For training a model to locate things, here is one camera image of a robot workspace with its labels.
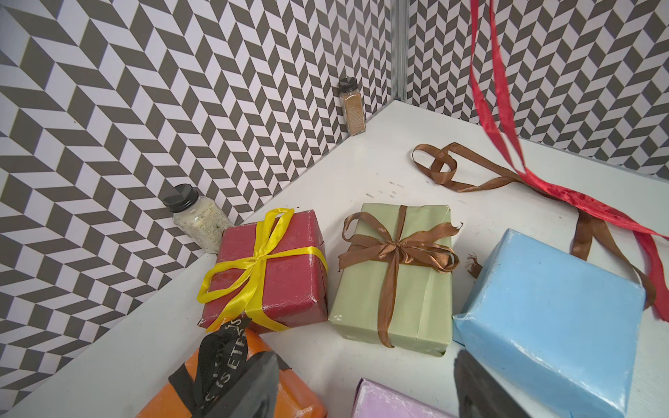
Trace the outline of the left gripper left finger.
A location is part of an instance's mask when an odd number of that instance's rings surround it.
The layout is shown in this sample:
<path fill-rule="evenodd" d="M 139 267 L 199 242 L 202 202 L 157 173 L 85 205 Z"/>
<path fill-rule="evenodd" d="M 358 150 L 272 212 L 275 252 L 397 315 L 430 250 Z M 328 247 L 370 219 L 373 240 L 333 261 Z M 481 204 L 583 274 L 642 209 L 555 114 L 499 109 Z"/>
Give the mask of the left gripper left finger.
<path fill-rule="evenodd" d="M 279 391 L 279 362 L 273 352 L 254 355 L 251 367 L 217 400 L 210 417 L 273 417 Z"/>

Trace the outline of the blue gift box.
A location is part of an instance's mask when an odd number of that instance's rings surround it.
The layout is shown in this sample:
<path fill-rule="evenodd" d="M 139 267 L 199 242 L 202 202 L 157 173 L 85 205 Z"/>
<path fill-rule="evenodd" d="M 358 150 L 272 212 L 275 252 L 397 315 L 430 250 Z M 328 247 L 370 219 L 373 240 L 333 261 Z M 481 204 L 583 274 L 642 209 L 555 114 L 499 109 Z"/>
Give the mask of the blue gift box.
<path fill-rule="evenodd" d="M 558 416 L 622 417 L 645 299 L 639 284 L 508 229 L 455 338 Z"/>

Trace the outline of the green gift box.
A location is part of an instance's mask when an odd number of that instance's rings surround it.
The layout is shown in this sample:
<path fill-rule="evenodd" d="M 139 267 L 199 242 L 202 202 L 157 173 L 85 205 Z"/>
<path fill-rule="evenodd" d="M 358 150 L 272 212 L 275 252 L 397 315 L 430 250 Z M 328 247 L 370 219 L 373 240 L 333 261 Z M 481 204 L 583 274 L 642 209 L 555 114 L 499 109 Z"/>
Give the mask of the green gift box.
<path fill-rule="evenodd" d="M 370 212 L 390 233 L 395 233 L 399 207 L 365 203 L 359 212 Z M 404 238 L 417 231 L 428 231 L 443 222 L 452 224 L 451 209 L 445 205 L 407 208 Z M 352 222 L 346 236 L 349 238 L 356 233 L 378 236 L 370 226 L 359 221 Z M 453 237 L 438 243 L 452 248 Z M 386 268 L 385 262 L 367 261 L 340 269 L 341 280 L 329 312 L 329 322 L 342 337 L 381 344 L 377 335 L 377 311 Z M 452 342 L 453 271 L 439 273 L 425 266 L 399 266 L 395 310 L 389 329 L 392 348 L 435 357 L 444 355 Z"/>

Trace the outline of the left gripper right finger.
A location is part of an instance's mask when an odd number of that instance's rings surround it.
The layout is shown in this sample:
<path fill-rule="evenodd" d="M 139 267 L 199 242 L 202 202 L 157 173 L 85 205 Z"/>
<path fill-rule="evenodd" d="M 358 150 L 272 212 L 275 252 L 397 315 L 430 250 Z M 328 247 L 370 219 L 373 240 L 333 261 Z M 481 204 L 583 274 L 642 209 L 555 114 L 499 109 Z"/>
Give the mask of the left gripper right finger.
<path fill-rule="evenodd" d="M 454 378 L 460 417 L 530 418 L 467 350 L 457 354 Z"/>

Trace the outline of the purple gift box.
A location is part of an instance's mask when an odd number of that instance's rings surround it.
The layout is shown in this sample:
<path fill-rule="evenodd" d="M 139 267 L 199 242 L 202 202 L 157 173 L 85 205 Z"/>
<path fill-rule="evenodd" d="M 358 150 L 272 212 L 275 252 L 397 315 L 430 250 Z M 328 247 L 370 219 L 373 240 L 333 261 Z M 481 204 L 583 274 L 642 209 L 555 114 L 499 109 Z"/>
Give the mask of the purple gift box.
<path fill-rule="evenodd" d="M 452 414 L 366 378 L 360 379 L 355 393 L 353 418 L 447 418 Z"/>

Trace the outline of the brown ribbon of purple box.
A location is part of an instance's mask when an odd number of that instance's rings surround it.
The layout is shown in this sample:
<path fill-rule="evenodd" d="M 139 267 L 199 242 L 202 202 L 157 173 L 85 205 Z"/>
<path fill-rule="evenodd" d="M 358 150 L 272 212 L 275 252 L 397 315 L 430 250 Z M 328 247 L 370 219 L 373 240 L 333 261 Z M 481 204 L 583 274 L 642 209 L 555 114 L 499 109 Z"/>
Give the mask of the brown ribbon of purple box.
<path fill-rule="evenodd" d="M 592 246 L 592 242 L 597 240 L 610 254 L 618 258 L 634 273 L 637 273 L 641 279 L 642 286 L 648 292 L 646 296 L 645 307 L 654 307 L 660 315 L 668 311 L 668 288 L 665 280 L 664 266 L 660 259 L 660 253 L 651 233 L 643 232 L 640 226 L 637 226 L 632 219 L 629 219 L 623 212 L 609 207 L 608 205 L 595 200 L 583 193 L 564 188 L 562 186 L 547 185 L 541 179 L 532 177 L 531 174 L 520 175 L 509 169 L 497 165 L 483 156 L 475 153 L 466 146 L 458 143 L 450 143 L 444 148 L 437 148 L 428 144 L 419 144 L 414 148 L 415 152 L 426 153 L 433 158 L 429 167 L 416 163 L 416 168 L 427 177 L 431 178 L 436 184 L 443 186 L 457 193 L 472 193 L 479 191 L 489 191 L 508 186 L 512 183 L 519 183 L 529 187 L 535 193 L 545 198 L 558 200 L 578 210 L 578 222 L 573 236 L 570 254 L 585 261 Z M 496 174 L 496 178 L 491 179 L 480 186 L 474 186 L 454 180 L 457 161 L 455 156 L 460 156 L 466 160 L 484 167 Z M 649 266 L 646 271 L 642 271 L 634 264 L 630 263 L 616 244 L 608 226 L 614 225 L 634 234 L 639 247 L 646 255 Z"/>

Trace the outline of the red ribbon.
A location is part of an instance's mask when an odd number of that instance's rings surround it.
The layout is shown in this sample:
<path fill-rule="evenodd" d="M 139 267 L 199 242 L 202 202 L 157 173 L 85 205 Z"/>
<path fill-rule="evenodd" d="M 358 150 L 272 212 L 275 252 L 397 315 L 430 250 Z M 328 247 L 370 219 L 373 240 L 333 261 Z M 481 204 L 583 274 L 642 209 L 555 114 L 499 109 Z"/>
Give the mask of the red ribbon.
<path fill-rule="evenodd" d="M 609 251 L 610 254 L 623 261 L 629 268 L 632 268 L 632 270 L 637 273 L 641 279 L 642 286 L 646 290 L 645 308 L 655 308 L 660 319 L 667 322 L 668 288 L 665 279 L 664 266 L 653 239 L 655 236 L 660 236 L 661 234 L 642 226 L 627 214 L 624 214 L 620 210 L 610 207 L 591 196 L 540 179 L 540 177 L 534 174 L 526 166 L 522 146 L 517 135 L 514 120 L 515 114 L 512 108 L 512 103 L 510 102 L 509 83 L 505 74 L 505 64 L 503 63 L 501 48 L 498 41 L 498 28 L 495 20 L 495 6 L 493 2 L 490 2 L 489 20 L 491 28 L 492 69 L 499 120 L 495 120 L 492 116 L 491 108 L 477 82 L 474 68 L 470 68 L 470 85 L 472 88 L 473 99 L 479 116 L 479 121 L 484 128 L 484 131 L 509 165 L 514 164 L 509 149 L 513 148 L 517 153 L 522 167 L 521 170 L 517 171 L 517 175 L 522 183 L 538 193 L 562 201 L 578 210 L 578 223 L 571 245 L 571 254 L 582 260 L 586 260 L 590 254 L 592 242 L 597 240 L 597 242 Z M 610 233 L 608 228 L 610 224 L 628 230 L 634 234 L 640 249 L 643 251 L 648 261 L 646 272 L 636 268 L 636 266 L 630 263 L 625 255 L 622 254 Z"/>

